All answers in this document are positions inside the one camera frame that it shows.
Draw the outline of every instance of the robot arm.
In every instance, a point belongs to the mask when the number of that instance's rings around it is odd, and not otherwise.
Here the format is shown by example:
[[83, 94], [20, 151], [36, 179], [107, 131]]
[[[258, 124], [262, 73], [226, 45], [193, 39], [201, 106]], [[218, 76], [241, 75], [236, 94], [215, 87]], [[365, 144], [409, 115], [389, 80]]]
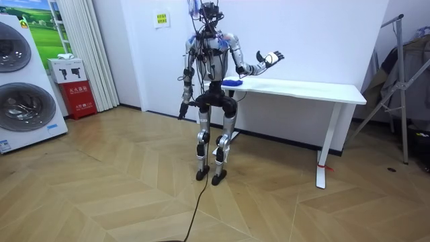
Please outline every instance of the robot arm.
[[194, 76], [193, 64], [196, 59], [196, 37], [193, 36], [186, 42], [187, 52], [185, 54], [185, 68], [183, 70], [183, 93], [182, 93], [182, 104], [179, 111], [178, 119], [181, 120], [185, 117], [188, 111], [189, 100], [193, 96], [193, 85], [192, 79]]
[[274, 66], [274, 64], [284, 58], [284, 56], [278, 51], [270, 52], [265, 58], [260, 55], [260, 52], [257, 52], [257, 60], [260, 63], [258, 65], [250, 65], [243, 60], [243, 53], [237, 36], [234, 34], [226, 34], [224, 35], [224, 40], [227, 41], [230, 46], [233, 60], [236, 63], [236, 72], [239, 75], [260, 75], [266, 69]]

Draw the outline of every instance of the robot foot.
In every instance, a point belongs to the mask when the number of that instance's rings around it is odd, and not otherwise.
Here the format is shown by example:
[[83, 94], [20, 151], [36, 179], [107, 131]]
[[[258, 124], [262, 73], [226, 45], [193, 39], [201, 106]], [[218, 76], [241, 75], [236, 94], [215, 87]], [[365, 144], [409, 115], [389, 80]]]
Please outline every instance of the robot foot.
[[222, 170], [220, 176], [214, 175], [214, 177], [212, 178], [212, 185], [213, 186], [217, 186], [227, 175], [227, 171], [226, 170]]
[[210, 169], [209, 165], [205, 165], [203, 168], [203, 171], [197, 171], [196, 180], [202, 181], [205, 175], [208, 174], [209, 169]]

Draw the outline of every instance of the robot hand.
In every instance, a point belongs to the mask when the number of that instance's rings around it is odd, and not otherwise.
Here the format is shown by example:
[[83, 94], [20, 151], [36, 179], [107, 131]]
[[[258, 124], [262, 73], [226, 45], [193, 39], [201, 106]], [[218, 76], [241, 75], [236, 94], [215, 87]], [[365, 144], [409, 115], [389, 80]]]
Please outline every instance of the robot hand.
[[188, 111], [188, 104], [182, 102], [181, 109], [179, 109], [179, 116], [177, 117], [178, 120], [181, 120], [185, 117]]
[[257, 52], [257, 60], [261, 63], [265, 62], [266, 68], [274, 66], [276, 63], [280, 62], [283, 58], [285, 57], [279, 51], [270, 52], [269, 54], [267, 54], [265, 58], [261, 56], [259, 51]]

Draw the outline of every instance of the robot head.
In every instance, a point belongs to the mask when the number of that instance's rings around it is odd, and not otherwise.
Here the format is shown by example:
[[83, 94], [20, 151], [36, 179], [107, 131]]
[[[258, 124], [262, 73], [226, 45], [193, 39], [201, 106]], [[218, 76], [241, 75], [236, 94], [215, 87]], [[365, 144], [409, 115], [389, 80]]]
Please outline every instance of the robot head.
[[203, 3], [199, 10], [200, 21], [205, 25], [210, 25], [212, 28], [215, 28], [224, 14], [220, 12], [220, 8], [218, 5], [215, 5], [213, 2]]

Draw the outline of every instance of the humanoid robot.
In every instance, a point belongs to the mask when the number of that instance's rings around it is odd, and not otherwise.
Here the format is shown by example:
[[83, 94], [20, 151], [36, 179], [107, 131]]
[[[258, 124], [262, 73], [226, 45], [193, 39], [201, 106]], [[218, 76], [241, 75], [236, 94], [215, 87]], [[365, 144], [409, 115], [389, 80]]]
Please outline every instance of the humanoid robot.
[[[274, 66], [284, 56], [276, 51], [270, 52], [266, 57], [262, 57], [257, 52], [258, 65], [250, 65], [243, 60], [243, 54], [239, 39], [234, 34], [223, 34], [216, 31], [216, 25], [224, 14], [219, 11], [218, 4], [213, 2], [203, 3], [200, 9], [194, 9], [195, 15], [204, 25], [186, 42], [185, 69], [183, 70], [183, 101], [179, 111], [178, 119], [181, 120], [187, 113], [188, 106], [199, 107], [200, 132], [198, 133], [197, 159], [198, 172], [196, 179], [201, 181], [209, 172], [209, 166], [205, 163], [208, 155], [208, 144], [210, 140], [210, 112], [211, 106], [221, 107], [224, 110], [224, 122], [222, 135], [216, 139], [218, 149], [216, 152], [216, 171], [212, 178], [212, 185], [217, 186], [227, 175], [223, 169], [226, 156], [230, 149], [230, 142], [237, 116], [237, 102], [232, 98], [233, 93], [226, 95], [221, 89], [222, 80], [225, 77], [228, 67], [227, 50], [230, 51], [236, 72], [239, 75], [260, 75], [268, 68]], [[193, 97], [192, 77], [195, 70], [192, 67], [197, 59], [198, 72], [202, 80], [210, 81], [209, 90], [202, 91], [203, 94], [198, 96], [194, 102], [190, 99]]]

